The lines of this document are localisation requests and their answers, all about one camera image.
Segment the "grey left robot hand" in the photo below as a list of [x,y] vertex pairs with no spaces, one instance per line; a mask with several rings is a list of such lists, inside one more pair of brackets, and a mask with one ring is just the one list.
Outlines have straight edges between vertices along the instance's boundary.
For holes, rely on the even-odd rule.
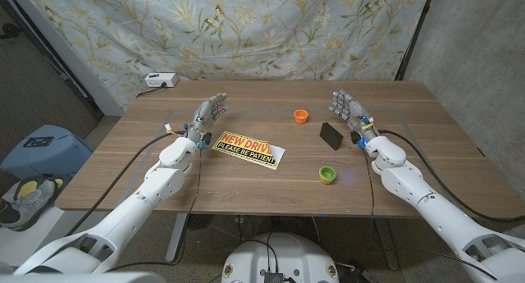
[[218,93],[208,98],[195,111],[193,120],[186,131],[186,137],[198,143],[203,135],[212,129],[217,118],[227,110],[226,93]]

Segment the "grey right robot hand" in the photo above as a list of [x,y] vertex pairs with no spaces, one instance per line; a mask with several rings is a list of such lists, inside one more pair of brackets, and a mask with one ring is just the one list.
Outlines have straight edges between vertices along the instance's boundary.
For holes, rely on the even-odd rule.
[[373,119],[368,110],[343,89],[332,94],[333,102],[329,107],[338,117],[346,122],[349,129],[365,141],[378,136]]

